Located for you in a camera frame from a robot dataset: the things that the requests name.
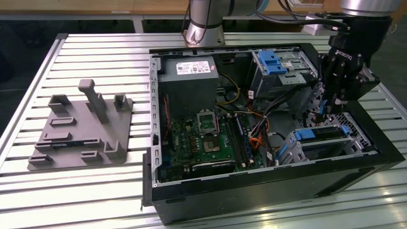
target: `expansion slot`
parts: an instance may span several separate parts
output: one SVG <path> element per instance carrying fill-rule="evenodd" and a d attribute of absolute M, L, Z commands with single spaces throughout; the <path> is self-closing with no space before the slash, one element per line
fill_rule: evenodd
<path fill-rule="evenodd" d="M 248 156 L 245 153 L 244 139 L 241 138 L 241 134 L 240 134 L 241 129 L 237 124 L 236 117 L 226 118 L 225 124 L 226 124 L 234 159 L 236 159 L 237 163 L 241 165 L 241 167 L 245 167 L 249 160 L 248 160 Z"/>

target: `motherboard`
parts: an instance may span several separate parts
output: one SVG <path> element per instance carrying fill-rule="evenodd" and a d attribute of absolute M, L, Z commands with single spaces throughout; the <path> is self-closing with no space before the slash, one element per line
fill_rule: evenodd
<path fill-rule="evenodd" d="M 162 153 L 162 182 L 245 171 L 262 167 L 248 144 L 244 115 L 216 116 L 201 111 L 194 118 L 172 119 Z"/>

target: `sticker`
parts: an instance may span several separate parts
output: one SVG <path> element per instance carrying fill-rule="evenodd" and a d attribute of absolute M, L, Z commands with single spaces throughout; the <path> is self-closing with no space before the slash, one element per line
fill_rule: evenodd
<path fill-rule="evenodd" d="M 288 67 L 292 67 L 292 64 L 290 64 L 290 62 L 285 62 L 285 63 L 281 63 L 281 66 L 282 66 L 284 68 L 288 68 Z"/>
<path fill-rule="evenodd" d="M 129 11 L 114 10 L 112 13 L 129 13 Z"/>
<path fill-rule="evenodd" d="M 266 158 L 272 160 L 272 154 L 266 151 Z"/>
<path fill-rule="evenodd" d="M 254 99 L 254 92 L 253 91 L 248 91 L 248 98 Z"/>
<path fill-rule="evenodd" d="M 176 64 L 177 75 L 209 73 L 208 61 L 182 62 Z"/>

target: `yellow cable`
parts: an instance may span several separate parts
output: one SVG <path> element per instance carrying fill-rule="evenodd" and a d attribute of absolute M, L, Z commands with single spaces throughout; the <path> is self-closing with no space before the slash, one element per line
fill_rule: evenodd
<path fill-rule="evenodd" d="M 233 98 L 233 100 L 228 101 L 228 102 L 222 102 L 222 103 L 216 103 L 217 105 L 225 105 L 225 104 L 230 104 L 232 102 L 234 102 L 237 99 L 238 99 L 238 96 L 240 96 L 240 89 L 238 89 L 238 86 L 236 84 L 236 82 L 222 73 L 218 73 L 218 75 L 222 75 L 232 83 L 233 85 L 236 86 L 236 90 L 237 90 L 237 95 L 236 97 Z"/>

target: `chip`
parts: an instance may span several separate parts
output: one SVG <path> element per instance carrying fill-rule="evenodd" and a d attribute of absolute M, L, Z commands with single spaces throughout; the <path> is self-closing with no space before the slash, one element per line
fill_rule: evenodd
<path fill-rule="evenodd" d="M 206 137 L 202 139 L 202 149 L 205 152 L 220 150 L 217 137 Z"/>

